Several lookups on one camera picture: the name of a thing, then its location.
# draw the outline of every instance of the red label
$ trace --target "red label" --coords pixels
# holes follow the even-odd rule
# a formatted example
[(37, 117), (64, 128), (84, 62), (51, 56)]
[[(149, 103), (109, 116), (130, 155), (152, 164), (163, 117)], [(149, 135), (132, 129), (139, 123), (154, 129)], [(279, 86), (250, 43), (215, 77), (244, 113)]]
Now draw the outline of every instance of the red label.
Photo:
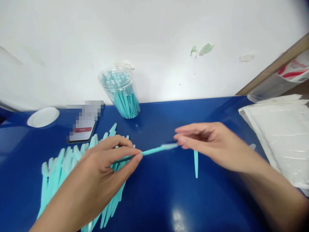
[(91, 131), (92, 127), (84, 127), (84, 128), (73, 128), (73, 132), (79, 133), (79, 132), (87, 132)]

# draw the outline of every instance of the right hand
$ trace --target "right hand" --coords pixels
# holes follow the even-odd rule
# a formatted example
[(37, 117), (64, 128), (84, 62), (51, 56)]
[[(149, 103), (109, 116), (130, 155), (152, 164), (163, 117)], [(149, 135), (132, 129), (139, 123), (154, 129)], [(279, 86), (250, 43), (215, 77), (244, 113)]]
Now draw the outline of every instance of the right hand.
[(258, 172), (263, 160), (220, 122), (193, 123), (175, 129), (174, 139), (183, 149), (197, 150), (231, 171)]

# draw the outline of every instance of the white round dish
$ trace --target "white round dish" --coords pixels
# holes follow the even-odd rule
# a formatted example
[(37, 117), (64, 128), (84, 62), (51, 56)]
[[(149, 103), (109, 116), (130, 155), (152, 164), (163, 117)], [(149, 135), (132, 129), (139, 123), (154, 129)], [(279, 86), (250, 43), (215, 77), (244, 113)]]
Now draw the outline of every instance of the white round dish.
[(27, 125), (31, 127), (44, 127), (55, 121), (60, 112), (54, 107), (47, 107), (35, 112), (27, 121)]

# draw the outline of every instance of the phone screen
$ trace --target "phone screen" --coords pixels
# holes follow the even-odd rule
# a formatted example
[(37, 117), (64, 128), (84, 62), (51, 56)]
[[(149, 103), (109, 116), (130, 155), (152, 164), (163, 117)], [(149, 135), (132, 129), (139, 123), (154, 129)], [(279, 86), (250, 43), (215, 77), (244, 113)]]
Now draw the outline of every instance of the phone screen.
[(80, 121), (79, 124), (76, 124), (76, 128), (73, 128), (73, 133), (67, 143), (89, 142), (96, 124), (97, 121), (94, 120)]

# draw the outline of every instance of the forearm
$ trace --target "forearm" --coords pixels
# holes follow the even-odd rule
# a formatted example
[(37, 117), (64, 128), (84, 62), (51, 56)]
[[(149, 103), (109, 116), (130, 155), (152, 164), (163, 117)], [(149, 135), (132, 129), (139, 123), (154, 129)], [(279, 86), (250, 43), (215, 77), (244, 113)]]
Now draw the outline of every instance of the forearm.
[(255, 170), (241, 176), (273, 229), (296, 231), (301, 226), (309, 201), (280, 173), (261, 160)]

